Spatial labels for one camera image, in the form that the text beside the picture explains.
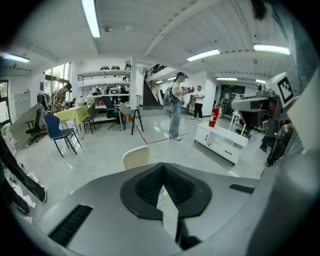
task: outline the glossy floor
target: glossy floor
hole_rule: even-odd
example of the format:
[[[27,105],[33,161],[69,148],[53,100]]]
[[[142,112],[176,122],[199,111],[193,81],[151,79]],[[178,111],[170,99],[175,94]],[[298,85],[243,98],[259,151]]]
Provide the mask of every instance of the glossy floor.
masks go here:
[[[204,118],[202,122],[208,123],[209,119]],[[64,158],[60,156],[54,142],[44,137],[38,143],[19,151],[16,156],[18,162],[24,164],[27,173],[33,174],[40,184],[48,187],[47,202],[40,203],[21,186],[23,195],[30,195],[35,202],[30,216],[36,223],[50,207],[87,182],[123,171],[124,153],[146,144],[151,152],[150,163],[176,163],[215,174],[260,178],[268,157],[268,153],[259,149],[263,134],[251,132],[247,147],[233,166],[231,162],[194,142],[199,123],[183,115],[180,123],[181,141],[169,139],[170,117],[167,115],[142,117],[144,131],[139,121],[136,121],[137,128],[133,135],[129,124],[125,131],[118,131],[117,126],[108,131],[111,123],[97,123],[93,134],[89,129],[86,130],[84,139],[80,141],[81,146],[75,138],[72,139],[77,155],[63,140],[57,141]],[[228,128],[229,124],[227,119],[220,118],[217,121],[217,125],[224,128]]]

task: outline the red fire extinguisher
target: red fire extinguisher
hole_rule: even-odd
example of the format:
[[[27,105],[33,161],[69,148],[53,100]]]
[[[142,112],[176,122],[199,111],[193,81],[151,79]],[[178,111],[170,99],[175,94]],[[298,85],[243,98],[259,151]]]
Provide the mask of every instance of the red fire extinguisher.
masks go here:
[[[212,114],[209,121],[210,127],[215,127],[216,121],[218,119],[218,114],[219,114],[219,108],[217,106],[213,106]]]

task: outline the person in white t-shirt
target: person in white t-shirt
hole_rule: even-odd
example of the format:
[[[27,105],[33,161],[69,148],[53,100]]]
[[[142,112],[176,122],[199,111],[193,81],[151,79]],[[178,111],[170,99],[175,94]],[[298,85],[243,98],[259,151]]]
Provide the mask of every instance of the person in white t-shirt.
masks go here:
[[[186,75],[182,72],[178,72],[172,85],[172,94],[174,99],[171,102],[172,114],[169,133],[176,141],[181,140],[181,137],[179,137],[179,125],[181,118],[182,96],[189,93],[189,91],[183,91],[180,85],[180,83],[183,83],[185,79]]]
[[[197,113],[199,113],[199,121],[202,120],[202,106],[204,104],[204,91],[202,90],[201,85],[198,85],[197,87],[198,91],[194,92],[195,96],[195,105],[194,105],[194,116],[191,117],[191,119],[197,118]]]

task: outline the white t-shirt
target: white t-shirt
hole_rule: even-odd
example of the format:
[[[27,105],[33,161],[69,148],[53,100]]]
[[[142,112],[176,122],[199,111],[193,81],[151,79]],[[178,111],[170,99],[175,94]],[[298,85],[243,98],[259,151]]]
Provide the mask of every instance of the white t-shirt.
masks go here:
[[[182,91],[182,88],[181,88],[180,83],[174,82],[173,85],[172,85],[172,93],[173,93],[174,96],[176,96],[176,95],[174,94],[174,88],[178,88],[178,90]],[[178,96],[176,96],[176,97],[178,98],[178,100],[180,100],[180,101],[182,102],[182,96],[181,96],[181,94],[178,95]]]
[[[199,96],[202,97],[205,95],[205,92],[203,90],[201,90],[201,91],[196,90],[196,91],[194,91],[194,95],[197,95],[198,97]],[[198,98],[198,97],[195,98],[195,103],[203,104],[204,98]]]

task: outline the white ceiling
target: white ceiling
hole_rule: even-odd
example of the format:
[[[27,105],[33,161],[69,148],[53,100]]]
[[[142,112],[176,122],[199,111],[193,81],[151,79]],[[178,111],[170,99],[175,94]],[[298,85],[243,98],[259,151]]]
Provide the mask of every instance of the white ceiling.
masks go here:
[[[136,56],[190,73],[268,79],[289,73],[290,56],[253,51],[254,44],[287,47],[271,17],[255,21],[250,0],[95,0],[101,37],[92,38],[81,0],[48,0],[25,22],[10,51],[30,58],[30,70],[96,56]],[[105,32],[104,27],[112,28]],[[187,63],[193,55],[222,54]]]

